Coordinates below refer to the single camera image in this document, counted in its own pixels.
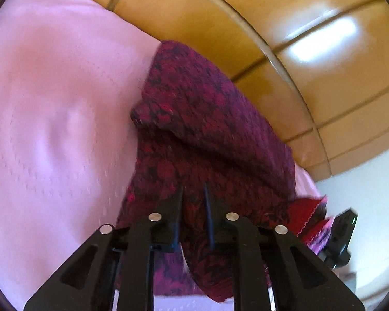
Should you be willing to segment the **red floral patterned garment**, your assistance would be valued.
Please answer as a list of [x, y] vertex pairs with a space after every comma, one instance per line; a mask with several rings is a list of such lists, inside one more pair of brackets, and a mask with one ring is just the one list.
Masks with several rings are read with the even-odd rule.
[[328, 241], [326, 199], [297, 194], [291, 149], [212, 62], [176, 41], [160, 44], [142, 98], [135, 172], [117, 219], [139, 221], [183, 191], [181, 248], [155, 259], [156, 295], [232, 296], [229, 257], [209, 245], [206, 194], [264, 228], [284, 225], [313, 252]]

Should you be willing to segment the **wooden panel headboard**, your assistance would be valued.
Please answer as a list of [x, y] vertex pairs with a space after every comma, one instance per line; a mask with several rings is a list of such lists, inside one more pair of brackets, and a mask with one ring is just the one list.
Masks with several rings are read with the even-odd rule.
[[389, 149], [389, 0], [94, 0], [218, 66], [317, 180]]

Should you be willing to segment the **pink bed sheet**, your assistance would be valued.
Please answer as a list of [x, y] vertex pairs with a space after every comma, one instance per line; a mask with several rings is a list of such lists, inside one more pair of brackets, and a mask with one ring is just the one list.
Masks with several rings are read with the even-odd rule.
[[[118, 227], [137, 162], [130, 113], [163, 42], [93, 0], [1, 7], [0, 290], [16, 310], [96, 229]], [[295, 180], [320, 196], [296, 164]], [[233, 293], [154, 295], [159, 310], [212, 310]]]

